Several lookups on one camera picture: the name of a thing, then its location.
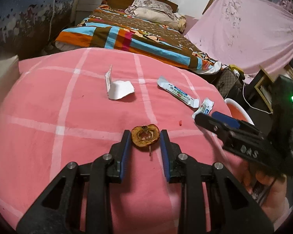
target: nightstand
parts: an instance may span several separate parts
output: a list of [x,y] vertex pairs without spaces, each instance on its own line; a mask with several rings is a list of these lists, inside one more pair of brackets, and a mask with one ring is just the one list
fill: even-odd
[[84,18],[91,15],[97,9],[103,0],[78,0],[76,7],[75,26],[78,25]]

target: yellow object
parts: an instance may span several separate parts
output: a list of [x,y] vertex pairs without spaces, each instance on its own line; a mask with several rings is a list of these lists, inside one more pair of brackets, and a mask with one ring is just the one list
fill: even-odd
[[233,72],[234,69],[236,69],[238,72],[242,72],[244,74],[243,69],[239,68],[238,66],[234,65],[234,64],[230,64],[229,65],[230,70]]

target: patterned wall cover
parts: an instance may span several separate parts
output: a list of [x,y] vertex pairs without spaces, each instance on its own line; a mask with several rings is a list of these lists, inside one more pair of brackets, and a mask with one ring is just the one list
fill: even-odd
[[69,23],[73,0],[0,0],[0,57],[38,53]]

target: pink curtain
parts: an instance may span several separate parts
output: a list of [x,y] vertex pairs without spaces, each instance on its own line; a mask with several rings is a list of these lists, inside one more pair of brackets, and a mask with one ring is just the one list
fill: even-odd
[[185,37],[247,74],[273,73],[293,58],[293,15],[267,0],[215,0]]

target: dried apple slice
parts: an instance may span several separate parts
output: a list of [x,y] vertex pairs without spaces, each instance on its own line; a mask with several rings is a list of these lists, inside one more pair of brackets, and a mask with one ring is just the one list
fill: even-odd
[[131,139],[137,147],[149,146],[160,138],[160,130],[154,124],[137,126],[131,131]]

